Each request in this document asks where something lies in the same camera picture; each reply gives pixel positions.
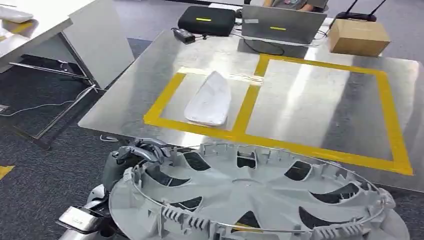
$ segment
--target cable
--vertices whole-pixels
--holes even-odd
[[[16,112],[14,112],[14,113],[11,113],[11,114],[0,114],[0,117],[12,117],[12,116],[14,116],[14,115],[16,115],[16,114],[19,114],[19,113],[22,113],[22,112],[24,112],[24,111],[28,111],[28,110],[39,109],[39,108],[47,107],[47,106],[63,106],[63,105],[65,105],[65,104],[67,104],[67,103],[73,103],[73,102],[75,102],[78,98],[80,98],[80,96],[81,96],[82,94],[84,94],[86,91],[88,91],[89,89],[98,89],[98,90],[103,90],[103,89],[101,89],[101,88],[97,88],[97,87],[94,87],[94,86],[89,86],[89,87],[87,87],[86,89],[82,90],[82,91],[81,91],[81,92],[80,92],[80,93],[79,93],[79,94],[75,97],[75,99],[74,99],[74,100],[64,101],[64,102],[59,103],[59,104],[56,104],[56,103],[49,103],[49,104],[38,105],[38,106],[35,106],[35,107],[30,107],[30,108],[21,109],[21,110],[19,110],[19,111],[16,111]]]
[[[106,136],[106,139],[103,138],[103,135],[100,135],[100,140],[106,143],[117,143],[119,142],[118,139],[111,137],[111,136]]]
[[[16,115],[16,114],[18,114],[18,113],[23,112],[23,111],[33,110],[33,109],[38,109],[38,108],[42,108],[42,107],[46,107],[46,106],[63,106],[63,105],[65,105],[65,104],[67,104],[67,103],[72,103],[72,102],[74,102],[74,100],[64,101],[64,102],[62,102],[62,103],[60,103],[60,104],[54,104],[54,103],[50,103],[50,104],[43,104],[43,105],[39,105],[39,106],[35,106],[35,107],[30,107],[30,108],[21,109],[21,110],[16,111],[16,112],[14,112],[14,113],[12,113],[12,114],[0,114],[0,116],[2,116],[2,117],[12,117],[12,116],[14,116],[14,115]]]
[[[318,33],[322,34],[322,37],[321,38],[314,38],[314,40],[321,40],[321,39],[328,37],[328,35],[325,31],[318,30]]]
[[[255,49],[254,47],[252,47],[251,45],[249,45],[247,43],[247,39],[244,36],[238,35],[238,34],[234,34],[234,33],[230,33],[230,35],[234,35],[234,36],[237,36],[239,38],[242,38],[244,44],[246,44],[246,46],[248,46],[252,51],[254,51],[255,53],[258,53],[258,54],[268,54],[268,55],[274,55],[274,56],[283,56],[284,53],[286,52],[281,46],[278,46],[277,44],[274,44],[273,42],[259,40],[259,39],[252,39],[251,41],[259,41],[259,42],[263,42],[263,43],[269,44],[269,45],[271,45],[273,47],[276,47],[277,49],[281,50],[281,53],[275,54],[275,53],[269,53],[269,52],[259,51],[259,50]]]

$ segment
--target desk leg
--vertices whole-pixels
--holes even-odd
[[[40,139],[36,138],[35,136],[29,134],[28,132],[12,125],[11,123],[9,123],[9,121],[7,119],[0,119],[1,122],[5,123],[6,127],[11,130],[12,132],[14,132],[16,135],[21,136],[27,140],[29,140],[30,142],[36,144],[37,146],[39,146],[40,148],[44,149],[44,150],[49,150],[50,149],[50,145],[41,141]]]
[[[69,43],[67,37],[64,35],[63,32],[59,33],[60,39],[62,39],[63,44],[69,51],[69,53],[72,55],[72,57],[75,59],[77,65],[79,66],[79,69],[81,72],[88,78],[88,83],[90,85],[96,85],[99,86],[99,84],[95,81],[93,74],[90,72],[87,65],[84,63],[84,61],[81,59],[80,55],[77,53],[75,48]]]
[[[38,146],[40,146],[42,149],[44,150],[49,150],[50,149],[50,145],[44,143],[43,141],[41,141],[40,139],[60,120],[62,119],[73,107],[75,107],[75,105],[77,105],[87,94],[89,94],[89,92],[91,92],[91,90],[94,90],[96,93],[99,93],[97,89],[95,89],[95,87],[98,87],[99,85],[97,84],[97,82],[94,80],[93,75],[91,74],[90,70],[88,69],[88,67],[85,65],[84,61],[81,59],[81,57],[78,55],[78,53],[75,51],[75,49],[72,47],[72,45],[69,43],[67,37],[61,32],[58,34],[59,37],[62,39],[63,44],[66,46],[66,48],[68,49],[68,51],[71,53],[71,55],[73,56],[73,58],[75,59],[78,67],[80,68],[81,72],[83,73],[83,75],[78,75],[78,74],[74,74],[74,73],[70,73],[70,72],[65,72],[65,71],[60,71],[60,70],[55,70],[55,69],[50,69],[50,68],[45,68],[45,67],[40,67],[40,66],[32,66],[32,65],[28,65],[28,64],[22,64],[22,63],[15,63],[15,62],[10,62],[10,65],[13,66],[18,66],[18,67],[23,67],[23,68],[29,68],[29,69],[34,69],[34,70],[39,70],[39,71],[45,71],[45,72],[49,72],[49,73],[54,73],[54,74],[59,74],[59,75],[65,75],[65,76],[70,76],[70,77],[74,77],[74,78],[80,78],[80,79],[84,79],[88,82],[88,85],[90,85],[91,87],[86,90],[81,96],[79,96],[77,99],[75,99],[75,101],[69,105],[68,107],[66,107],[59,115],[57,115],[44,129],[42,129],[36,136],[33,136],[31,134],[29,134],[28,132],[19,129],[18,127],[8,123],[7,120],[4,120],[4,122],[6,123],[6,125],[8,126],[9,129],[11,129],[15,134],[24,137],[28,140],[30,140],[31,142],[37,144]]]

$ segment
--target black cable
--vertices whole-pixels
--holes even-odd
[[[325,31],[318,30],[318,33],[320,33],[320,34],[322,34],[322,35],[324,35],[324,36],[326,36],[326,37],[328,36],[328,35],[327,35],[327,33],[326,33]]]
[[[318,33],[322,34],[322,37],[321,38],[314,38],[314,40],[321,40],[323,38],[328,37],[328,35],[325,31],[318,30]]]
[[[251,45],[249,45],[247,43],[247,39],[244,36],[238,35],[238,34],[234,34],[234,33],[230,33],[230,35],[234,35],[234,36],[237,36],[239,38],[242,38],[244,44],[246,44],[246,46],[248,46],[252,51],[254,51],[255,53],[258,53],[258,54],[268,54],[268,55],[274,55],[274,56],[283,56],[284,53],[286,52],[286,51],[284,51],[284,49],[281,46],[278,46],[277,44],[275,44],[273,42],[263,41],[263,40],[259,40],[259,39],[251,39],[251,41],[259,41],[259,42],[263,42],[263,43],[269,44],[269,45],[271,45],[273,47],[276,47],[277,49],[281,50],[281,53],[280,54],[275,54],[275,53],[269,53],[269,52],[259,51],[259,50],[255,49],[254,47],[252,47]]]

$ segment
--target laptop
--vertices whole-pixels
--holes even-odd
[[[310,44],[327,14],[277,7],[243,6],[243,36]]]

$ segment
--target yellow tape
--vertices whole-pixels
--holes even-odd
[[[15,166],[0,166],[0,180],[8,174]]]
[[[144,121],[146,121],[146,123],[154,121],[161,116],[162,110],[168,104],[184,77],[186,77],[186,75],[179,72],[173,76],[149,111],[144,115]]]
[[[200,17],[196,18],[196,20],[199,20],[199,21],[205,21],[205,22],[210,22],[210,21],[212,21],[212,19],[208,19],[208,18],[200,18]]]
[[[280,30],[280,31],[286,31],[287,30],[284,27],[276,27],[276,26],[270,26],[269,28],[274,29],[274,30]]]
[[[246,225],[246,224],[243,224],[243,223],[240,223],[240,222],[237,222],[237,223],[236,223],[236,224],[234,224],[234,225],[236,225],[236,226],[241,226],[241,227],[249,227],[249,228],[251,228],[251,226]],[[238,228],[238,227],[234,227],[233,229],[234,229],[234,230],[238,230],[238,231],[243,231],[243,232],[263,233],[263,231],[261,231],[261,230],[255,230],[255,229],[252,229],[252,230],[246,230],[246,229]]]
[[[243,103],[240,107],[240,111],[234,123],[233,129],[231,131],[222,130],[214,127],[200,126],[196,124],[160,118],[162,110],[166,107],[174,92],[185,77],[185,74],[177,73],[170,80],[169,84],[163,90],[162,94],[158,97],[158,99],[150,108],[150,110],[146,113],[146,115],[144,116],[144,121],[146,124],[154,125],[157,127],[170,128],[184,132],[201,134],[214,138],[226,139],[233,142],[260,145],[264,147],[284,148],[295,153],[311,157],[323,158],[373,169],[391,171],[404,175],[413,174],[413,169],[411,168],[408,153],[403,141],[401,128],[398,122],[398,116],[396,114],[395,104],[390,91],[390,85],[388,83],[386,73],[376,69],[311,61],[293,57],[262,54],[259,58],[259,62],[256,66],[254,74],[256,76],[264,77],[270,60],[279,60],[298,64],[308,64],[312,66],[374,75],[376,77],[377,86],[379,89],[384,123],[389,138],[393,161],[245,134],[251,114],[255,106],[256,99],[260,91],[260,86],[258,85],[250,85],[249,89],[247,90]]]
[[[258,97],[260,87],[258,85],[250,85],[247,93],[244,96],[243,103],[241,104],[240,111],[238,112],[232,131],[235,134],[243,134],[246,132],[249,120],[253,112],[253,108]]]
[[[18,34],[18,33],[22,32],[23,30],[25,30],[25,29],[29,28],[29,27],[30,27],[30,26],[32,26],[32,25],[33,25],[33,23],[32,23],[32,22],[21,23],[21,24],[19,24],[17,27],[15,27],[15,29],[13,29],[13,30],[11,31],[11,33],[13,33],[13,34]]]

